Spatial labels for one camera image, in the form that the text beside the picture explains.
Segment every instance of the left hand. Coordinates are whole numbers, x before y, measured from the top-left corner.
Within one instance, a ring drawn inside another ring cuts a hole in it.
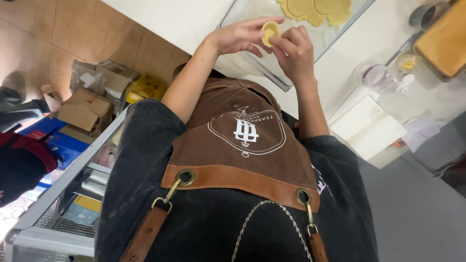
[[[262,58],[263,55],[253,44],[260,45],[267,53],[272,51],[265,47],[261,38],[264,35],[262,26],[267,21],[279,24],[285,21],[284,17],[261,17],[233,23],[210,33],[204,41],[215,48],[218,55],[233,54],[240,51],[249,51]]]

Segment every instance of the yellow bag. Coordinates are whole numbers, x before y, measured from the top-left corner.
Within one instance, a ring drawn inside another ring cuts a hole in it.
[[[167,89],[168,84],[164,80],[144,73],[130,86],[126,101],[133,104],[145,98],[162,100]]]

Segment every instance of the brown leather strap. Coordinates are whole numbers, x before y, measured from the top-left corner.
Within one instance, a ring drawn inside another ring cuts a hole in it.
[[[328,262],[327,254],[323,246],[322,238],[319,233],[312,234],[309,237],[309,252],[313,262]]]
[[[148,211],[120,262],[144,262],[167,215],[167,211],[158,207]]]

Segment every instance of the plastic bag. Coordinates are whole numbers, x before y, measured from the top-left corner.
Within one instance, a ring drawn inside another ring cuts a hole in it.
[[[105,96],[105,77],[95,70],[73,64],[69,89],[74,93],[78,88],[85,88],[100,96]]]
[[[144,73],[130,88],[126,101],[130,104],[145,98],[162,100],[168,84],[164,80]]]

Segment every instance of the white counter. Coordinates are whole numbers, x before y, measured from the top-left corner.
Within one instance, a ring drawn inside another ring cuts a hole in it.
[[[189,54],[213,31],[232,0],[102,0]],[[363,61],[385,63],[416,32],[408,25],[412,11],[424,0],[376,0],[316,62],[315,75],[325,117],[329,119],[357,86],[352,71]],[[284,111],[298,118],[296,92],[283,92],[264,76],[245,75],[238,57],[223,56],[216,69],[227,76],[255,81],[267,88]],[[435,118],[450,122],[466,111],[466,86],[461,80],[440,82],[428,69],[408,92],[416,111],[431,109]],[[403,149],[389,148],[369,161],[377,167],[391,162]]]

